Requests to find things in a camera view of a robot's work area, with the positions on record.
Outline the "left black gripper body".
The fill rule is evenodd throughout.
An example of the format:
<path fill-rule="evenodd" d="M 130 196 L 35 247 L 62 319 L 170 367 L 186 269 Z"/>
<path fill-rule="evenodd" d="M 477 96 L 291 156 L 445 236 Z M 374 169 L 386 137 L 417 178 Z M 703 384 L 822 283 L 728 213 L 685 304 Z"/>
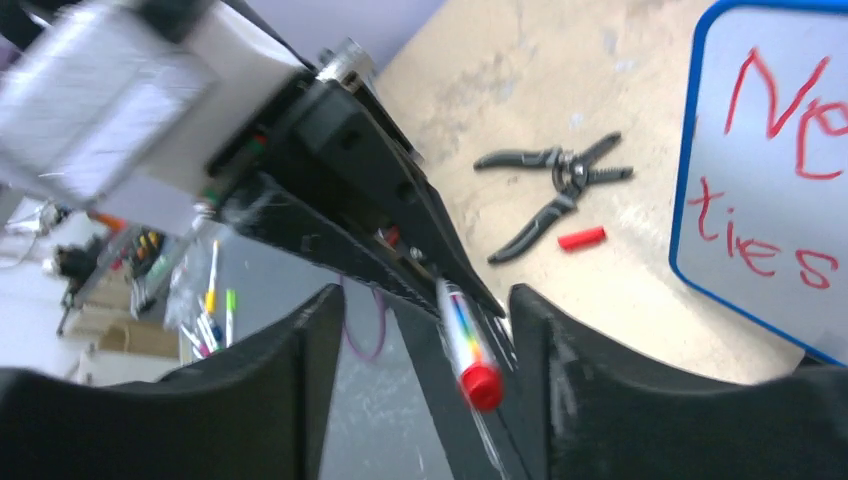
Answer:
<path fill-rule="evenodd" d="M 370 86 L 373 61 L 351 39 L 280 88 L 206 165 L 218 177 L 244 158 L 330 217 L 362 226 L 424 223 L 415 150 Z"/>

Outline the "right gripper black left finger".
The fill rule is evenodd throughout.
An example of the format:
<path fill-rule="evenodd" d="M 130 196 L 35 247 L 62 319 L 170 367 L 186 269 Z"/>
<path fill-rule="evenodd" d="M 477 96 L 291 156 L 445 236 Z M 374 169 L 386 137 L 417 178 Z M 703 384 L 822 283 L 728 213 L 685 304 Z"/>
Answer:
<path fill-rule="evenodd" d="M 92 387 L 1 372 L 5 479 L 315 479 L 345 298 L 287 317 L 155 382 Z"/>

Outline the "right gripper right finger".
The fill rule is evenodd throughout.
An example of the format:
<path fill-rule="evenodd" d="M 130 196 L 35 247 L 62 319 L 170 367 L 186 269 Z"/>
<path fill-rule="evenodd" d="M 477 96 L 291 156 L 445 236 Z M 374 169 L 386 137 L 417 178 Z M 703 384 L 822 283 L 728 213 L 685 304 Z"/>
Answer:
<path fill-rule="evenodd" d="M 526 284 L 513 440 L 533 479 L 843 479 L 847 371 L 733 384 L 640 354 Z"/>

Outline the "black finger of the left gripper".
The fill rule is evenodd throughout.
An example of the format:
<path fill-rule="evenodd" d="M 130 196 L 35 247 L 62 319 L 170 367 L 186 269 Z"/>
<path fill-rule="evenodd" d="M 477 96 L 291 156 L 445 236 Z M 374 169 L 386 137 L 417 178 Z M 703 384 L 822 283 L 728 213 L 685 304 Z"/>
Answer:
<path fill-rule="evenodd" d="M 501 306 L 472 266 L 438 191 L 424 174 L 424 223 L 362 226 L 330 217 L 299 199 L 269 173 L 249 167 L 237 195 L 263 192 L 272 200 L 256 212 L 227 207 L 225 220 L 240 234 L 337 270 L 428 311 L 436 308 L 435 280 L 457 284 L 485 312 Z"/>

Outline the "white red marker pen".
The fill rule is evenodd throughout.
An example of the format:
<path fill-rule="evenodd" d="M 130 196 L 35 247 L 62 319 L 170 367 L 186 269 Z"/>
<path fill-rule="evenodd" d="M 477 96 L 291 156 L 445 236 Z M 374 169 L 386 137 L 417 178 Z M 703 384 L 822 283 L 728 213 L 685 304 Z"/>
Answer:
<path fill-rule="evenodd" d="M 443 278 L 436 281 L 436 294 L 459 387 L 472 407 L 493 411 L 504 396 L 503 378 L 469 302 L 456 284 Z"/>

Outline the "red marker cap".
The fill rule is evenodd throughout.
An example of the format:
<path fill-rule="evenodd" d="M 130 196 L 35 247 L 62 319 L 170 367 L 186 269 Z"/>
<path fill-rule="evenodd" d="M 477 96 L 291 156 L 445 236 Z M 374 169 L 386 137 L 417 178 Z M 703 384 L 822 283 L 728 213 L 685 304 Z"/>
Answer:
<path fill-rule="evenodd" d="M 607 238 L 602 226 L 592 227 L 578 232 L 562 235 L 557 239 L 559 247 L 566 252 L 573 252 L 603 243 Z"/>

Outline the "blue framed whiteboard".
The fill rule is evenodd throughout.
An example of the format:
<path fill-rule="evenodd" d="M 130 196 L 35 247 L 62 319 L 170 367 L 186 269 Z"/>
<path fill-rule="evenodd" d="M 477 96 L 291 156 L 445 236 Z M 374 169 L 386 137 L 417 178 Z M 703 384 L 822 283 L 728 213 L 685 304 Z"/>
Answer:
<path fill-rule="evenodd" d="M 669 262 L 847 361 L 847 5 L 719 1 L 693 37 Z"/>

